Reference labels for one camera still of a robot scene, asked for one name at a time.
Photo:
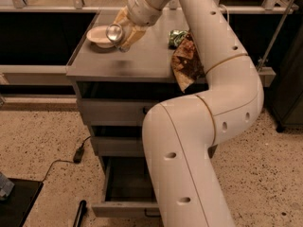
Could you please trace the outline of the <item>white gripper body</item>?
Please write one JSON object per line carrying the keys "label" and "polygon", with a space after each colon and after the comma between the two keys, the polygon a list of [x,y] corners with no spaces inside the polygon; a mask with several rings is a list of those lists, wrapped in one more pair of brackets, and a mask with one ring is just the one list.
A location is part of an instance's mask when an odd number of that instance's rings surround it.
{"label": "white gripper body", "polygon": [[153,26],[162,15],[162,10],[150,0],[128,0],[128,18],[137,26]]}

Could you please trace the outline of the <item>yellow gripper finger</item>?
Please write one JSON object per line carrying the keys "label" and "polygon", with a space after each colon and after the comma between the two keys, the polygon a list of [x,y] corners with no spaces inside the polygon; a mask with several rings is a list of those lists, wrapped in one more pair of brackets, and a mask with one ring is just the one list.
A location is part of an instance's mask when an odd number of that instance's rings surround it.
{"label": "yellow gripper finger", "polygon": [[130,32],[133,28],[133,22],[132,20],[129,18],[129,11],[126,7],[122,8],[115,20],[114,20],[114,24],[120,28],[121,31],[123,32]]}
{"label": "yellow gripper finger", "polygon": [[146,26],[132,26],[129,32],[126,34],[126,37],[123,39],[120,50],[128,51],[133,44],[139,41],[146,33]]}

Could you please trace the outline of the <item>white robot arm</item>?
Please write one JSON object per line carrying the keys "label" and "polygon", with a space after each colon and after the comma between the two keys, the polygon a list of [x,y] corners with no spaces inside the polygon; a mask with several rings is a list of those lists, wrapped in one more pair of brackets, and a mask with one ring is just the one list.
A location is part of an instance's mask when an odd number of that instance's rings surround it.
{"label": "white robot arm", "polygon": [[[169,0],[128,0],[115,22],[120,50],[156,23]],[[213,0],[179,0],[207,90],[160,102],[146,114],[143,148],[165,227],[235,227],[208,156],[248,129],[263,105],[255,65]]]}

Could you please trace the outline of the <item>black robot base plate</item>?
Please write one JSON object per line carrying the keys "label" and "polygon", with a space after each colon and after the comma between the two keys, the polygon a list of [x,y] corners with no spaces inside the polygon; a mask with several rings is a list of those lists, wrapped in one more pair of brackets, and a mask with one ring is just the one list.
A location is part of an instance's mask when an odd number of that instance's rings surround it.
{"label": "black robot base plate", "polygon": [[0,227],[23,227],[44,184],[40,181],[13,179],[9,197],[0,201]]}

